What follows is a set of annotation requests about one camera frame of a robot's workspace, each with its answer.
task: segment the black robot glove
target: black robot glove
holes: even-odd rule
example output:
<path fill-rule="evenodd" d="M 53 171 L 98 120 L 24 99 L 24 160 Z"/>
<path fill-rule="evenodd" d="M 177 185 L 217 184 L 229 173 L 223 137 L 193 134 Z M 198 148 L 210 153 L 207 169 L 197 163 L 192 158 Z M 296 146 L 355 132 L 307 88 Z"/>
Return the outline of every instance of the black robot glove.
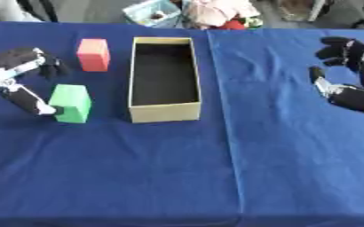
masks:
<path fill-rule="evenodd" d="M 364 113 L 364 89 L 349 84 L 332 84 L 319 67 L 310 67 L 312 83 L 327 101 L 335 106 Z"/>
<path fill-rule="evenodd" d="M 344 37 L 324 37 L 321 42 L 327 46 L 316 53 L 324 65 L 347 66 L 354 73 L 359 73 L 360 83 L 364 87 L 364 43 Z"/>

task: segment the robotic hand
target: robotic hand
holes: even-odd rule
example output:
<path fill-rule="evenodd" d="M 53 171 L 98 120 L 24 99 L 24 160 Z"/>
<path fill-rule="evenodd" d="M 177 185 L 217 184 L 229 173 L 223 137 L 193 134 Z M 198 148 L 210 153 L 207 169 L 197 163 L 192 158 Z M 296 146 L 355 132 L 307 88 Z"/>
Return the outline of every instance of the robotic hand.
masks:
<path fill-rule="evenodd" d="M 324 65 L 347 66 L 360 76 L 364 88 L 364 43 L 344 37 L 325 37 L 327 47 L 316 53 Z M 319 67 L 310 67 L 310 77 L 320 94 L 329 103 L 364 113 L 364 89 L 349 84 L 331 84 Z"/>
<path fill-rule="evenodd" d="M 39 69 L 46 79 L 67 73 L 59 59 L 38 48 L 17 48 L 0 53 L 0 94 L 31 114 L 62 114 L 61 107 L 47 105 L 33 91 L 16 82 L 16 77 L 35 69 Z"/>

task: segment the box rim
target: box rim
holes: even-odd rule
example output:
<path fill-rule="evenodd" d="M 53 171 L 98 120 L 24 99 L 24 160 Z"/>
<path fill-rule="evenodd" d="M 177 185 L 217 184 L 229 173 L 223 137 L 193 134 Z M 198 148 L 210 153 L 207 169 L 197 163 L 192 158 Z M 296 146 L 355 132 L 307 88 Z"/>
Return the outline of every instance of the box rim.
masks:
<path fill-rule="evenodd" d="M 174 40 L 174 41 L 187 41 L 190 45 L 190 49 L 192 52 L 192 61 L 194 65 L 194 77 L 195 77 L 195 83 L 196 83 L 196 90 L 197 90 L 197 96 L 198 101 L 197 102 L 189 102 L 189 103 L 170 103 L 170 104 L 154 104 L 154 105 L 140 105 L 140 106 L 134 106 L 132 104 L 132 96 L 133 96 L 133 82 L 134 82 L 134 67 L 135 67 L 135 53 L 137 48 L 137 43 L 145 43 L 144 40 Z M 143 106 L 169 106 L 169 105 L 187 105 L 187 104 L 200 104 L 202 102 L 202 87 L 200 84 L 200 76 L 199 76 L 199 69 L 197 65 L 196 60 L 196 53 L 194 49 L 194 41 L 192 37 L 151 37 L 151 36 L 141 36 L 141 37 L 134 37 L 133 44 L 132 44 L 132 54 L 131 54 L 131 70 L 130 70 L 130 84 L 129 84 L 129 92 L 128 92 L 128 107 L 143 107 Z"/>

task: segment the green cube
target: green cube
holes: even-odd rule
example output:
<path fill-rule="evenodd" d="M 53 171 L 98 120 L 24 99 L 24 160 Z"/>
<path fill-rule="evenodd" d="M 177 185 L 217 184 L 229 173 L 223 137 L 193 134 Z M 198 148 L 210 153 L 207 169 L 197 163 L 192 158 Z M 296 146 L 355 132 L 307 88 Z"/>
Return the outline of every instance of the green cube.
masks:
<path fill-rule="evenodd" d="M 49 104 L 64 108 L 64 113 L 55 117 L 67 123 L 86 123 L 91 109 L 90 95 L 83 85 L 58 84 Z"/>

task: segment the pink fabric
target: pink fabric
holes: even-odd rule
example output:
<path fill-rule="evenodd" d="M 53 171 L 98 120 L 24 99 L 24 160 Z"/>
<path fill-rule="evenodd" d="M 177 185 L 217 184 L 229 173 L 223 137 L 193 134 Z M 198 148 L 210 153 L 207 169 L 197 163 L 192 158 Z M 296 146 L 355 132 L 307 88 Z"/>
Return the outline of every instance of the pink fabric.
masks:
<path fill-rule="evenodd" d="M 192 0 L 187 8 L 190 20 L 203 28 L 221 27 L 237 15 L 246 18 L 259 14 L 249 0 Z"/>

